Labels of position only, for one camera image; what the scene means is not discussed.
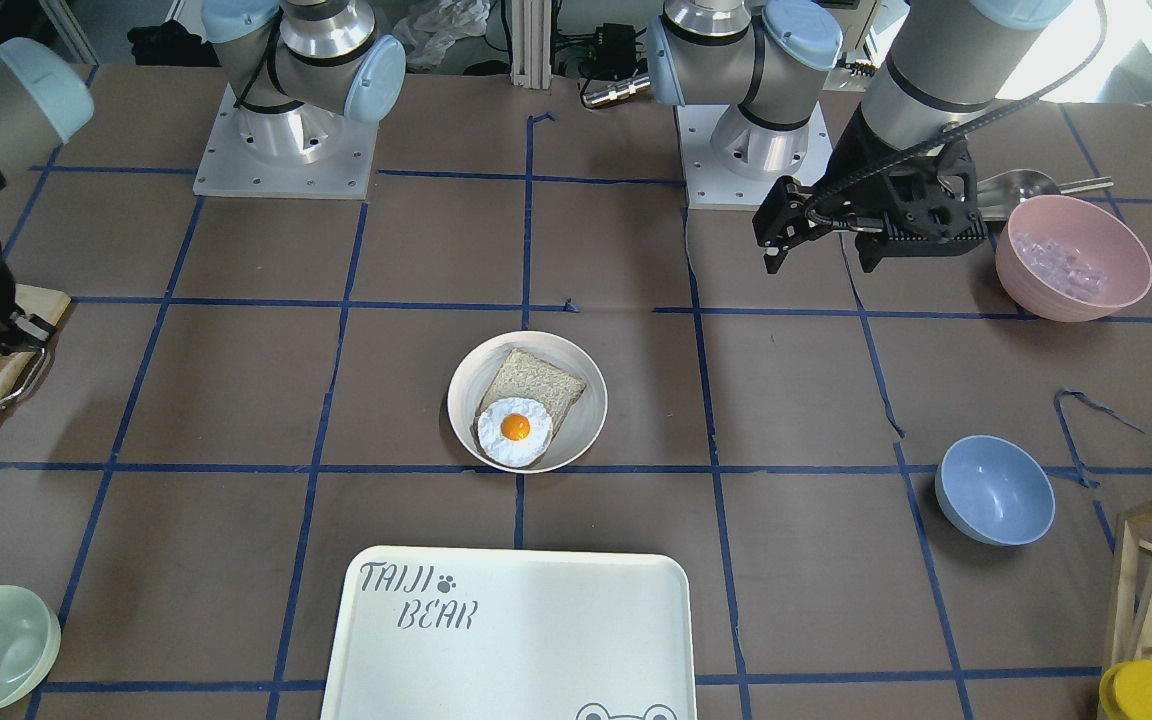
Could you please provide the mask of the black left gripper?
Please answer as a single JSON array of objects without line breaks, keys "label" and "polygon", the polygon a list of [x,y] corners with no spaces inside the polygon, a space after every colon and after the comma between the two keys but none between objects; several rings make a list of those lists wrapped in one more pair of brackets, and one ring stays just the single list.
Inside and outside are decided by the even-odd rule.
[{"label": "black left gripper", "polygon": [[977,169],[956,129],[943,145],[910,156],[869,126],[846,126],[806,213],[809,197],[797,179],[781,176],[755,210],[765,272],[780,272],[788,251],[827,229],[855,234],[863,273],[888,258],[956,258],[988,236]]}]

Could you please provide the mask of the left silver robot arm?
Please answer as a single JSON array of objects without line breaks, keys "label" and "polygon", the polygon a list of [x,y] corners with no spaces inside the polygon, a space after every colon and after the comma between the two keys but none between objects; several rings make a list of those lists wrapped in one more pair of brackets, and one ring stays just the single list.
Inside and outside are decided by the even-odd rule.
[{"label": "left silver robot arm", "polygon": [[987,238],[967,136],[1028,108],[996,92],[1064,1],[914,1],[838,137],[823,177],[794,176],[844,29],[814,1],[667,1],[646,28],[653,94],[673,106],[718,105],[723,162],[771,187],[751,220],[765,270],[831,232],[851,232],[861,270],[887,258],[956,258]]}]

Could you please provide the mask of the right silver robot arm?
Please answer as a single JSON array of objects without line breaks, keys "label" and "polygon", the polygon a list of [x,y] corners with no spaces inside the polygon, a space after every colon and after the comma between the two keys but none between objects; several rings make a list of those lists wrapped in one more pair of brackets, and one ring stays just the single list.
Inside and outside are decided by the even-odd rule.
[{"label": "right silver robot arm", "polygon": [[[200,20],[228,91],[198,169],[210,196],[364,199],[376,131],[404,79],[402,41],[366,1],[206,1]],[[31,38],[0,44],[0,191],[93,118],[79,74]],[[0,354],[40,350],[0,240]]]}]

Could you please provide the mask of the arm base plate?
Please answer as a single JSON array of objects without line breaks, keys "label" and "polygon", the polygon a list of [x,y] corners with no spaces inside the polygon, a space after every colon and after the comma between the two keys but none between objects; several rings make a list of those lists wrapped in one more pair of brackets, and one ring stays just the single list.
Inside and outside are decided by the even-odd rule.
[{"label": "arm base plate", "polygon": [[379,126],[314,106],[262,114],[225,88],[194,192],[229,199],[365,200]]},{"label": "arm base plate", "polygon": [[759,209],[776,179],[813,185],[833,150],[820,105],[786,132],[751,123],[736,106],[679,106],[676,120],[691,210]]}]

